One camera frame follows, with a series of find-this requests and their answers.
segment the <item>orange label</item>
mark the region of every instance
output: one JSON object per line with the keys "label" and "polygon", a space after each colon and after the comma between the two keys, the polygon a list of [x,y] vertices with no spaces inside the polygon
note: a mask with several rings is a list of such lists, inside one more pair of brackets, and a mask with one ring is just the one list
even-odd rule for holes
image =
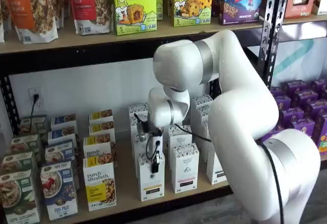
{"label": "orange label", "polygon": [[11,18],[19,29],[35,28],[31,0],[6,0]]}

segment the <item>power cord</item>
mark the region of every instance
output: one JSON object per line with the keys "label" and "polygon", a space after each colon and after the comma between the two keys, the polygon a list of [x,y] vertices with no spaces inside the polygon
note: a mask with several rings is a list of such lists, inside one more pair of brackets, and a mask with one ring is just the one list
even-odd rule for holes
{"label": "power cord", "polygon": [[34,94],[33,95],[33,106],[32,106],[32,111],[31,111],[31,121],[30,121],[29,133],[31,133],[31,129],[32,129],[32,118],[33,118],[34,107],[35,107],[35,104],[36,104],[37,100],[39,100],[39,98],[40,98],[39,94]]}

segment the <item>green box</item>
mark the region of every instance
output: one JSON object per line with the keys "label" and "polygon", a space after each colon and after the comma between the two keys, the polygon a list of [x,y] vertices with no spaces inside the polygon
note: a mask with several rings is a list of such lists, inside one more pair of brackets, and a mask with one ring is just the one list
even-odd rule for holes
{"label": "green box", "polygon": [[114,0],[117,35],[157,30],[157,0]]}

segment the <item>blue cereal box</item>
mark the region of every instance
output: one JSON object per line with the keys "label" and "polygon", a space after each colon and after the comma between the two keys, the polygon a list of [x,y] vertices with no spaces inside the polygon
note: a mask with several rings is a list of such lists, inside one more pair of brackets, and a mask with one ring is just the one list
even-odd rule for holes
{"label": "blue cereal box", "polygon": [[219,0],[221,24],[257,21],[261,0]]}

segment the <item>oatmeal box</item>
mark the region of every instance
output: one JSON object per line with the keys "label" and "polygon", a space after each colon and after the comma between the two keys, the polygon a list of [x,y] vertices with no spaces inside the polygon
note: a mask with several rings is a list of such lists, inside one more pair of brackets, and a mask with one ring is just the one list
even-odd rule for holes
{"label": "oatmeal box", "polygon": [[174,27],[209,24],[212,0],[173,0]]}
{"label": "oatmeal box", "polygon": [[74,215],[78,212],[71,161],[42,167],[41,183],[50,220]]}
{"label": "oatmeal box", "polygon": [[156,0],[114,0],[117,35],[157,30]]}

